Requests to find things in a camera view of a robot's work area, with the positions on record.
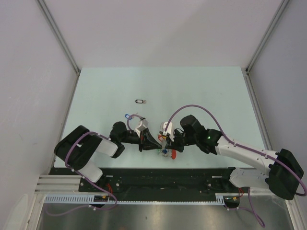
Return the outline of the metal keyring holder red handle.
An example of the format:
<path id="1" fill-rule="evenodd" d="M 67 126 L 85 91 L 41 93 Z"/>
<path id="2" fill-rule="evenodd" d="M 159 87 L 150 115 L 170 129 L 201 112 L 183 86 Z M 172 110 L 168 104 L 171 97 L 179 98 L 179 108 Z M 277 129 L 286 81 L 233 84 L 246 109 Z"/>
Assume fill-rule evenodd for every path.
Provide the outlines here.
<path id="1" fill-rule="evenodd" d="M 167 150 L 167 154 L 163 154 L 163 153 L 162 153 L 162 150 L 164 150 L 164 149 Z M 163 142 L 162 142 L 162 148 L 161 148 L 161 155 L 162 155 L 163 157 L 169 157 L 169 158 L 171 158 L 172 160 L 175 160 L 176 157 L 177 157 L 177 152 L 176 152 L 176 150 L 174 150 L 174 149 L 167 149 L 167 148 L 166 148 L 166 142 L 163 141 Z"/>

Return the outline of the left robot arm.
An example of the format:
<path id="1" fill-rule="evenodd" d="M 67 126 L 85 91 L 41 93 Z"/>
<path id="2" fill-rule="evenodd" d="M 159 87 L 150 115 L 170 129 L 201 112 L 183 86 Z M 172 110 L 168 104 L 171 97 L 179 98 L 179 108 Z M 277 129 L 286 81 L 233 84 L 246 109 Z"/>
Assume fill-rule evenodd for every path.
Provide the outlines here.
<path id="1" fill-rule="evenodd" d="M 162 148 L 143 119 L 135 130 L 128 130 L 124 122 L 116 122 L 108 138 L 80 125 L 55 146 L 54 154 L 64 161 L 67 168 L 89 179 L 89 186 L 99 192 L 105 188 L 106 180 L 91 157 L 94 153 L 102 153 L 116 159 L 125 150 L 124 143 L 138 145 L 140 152 Z"/>

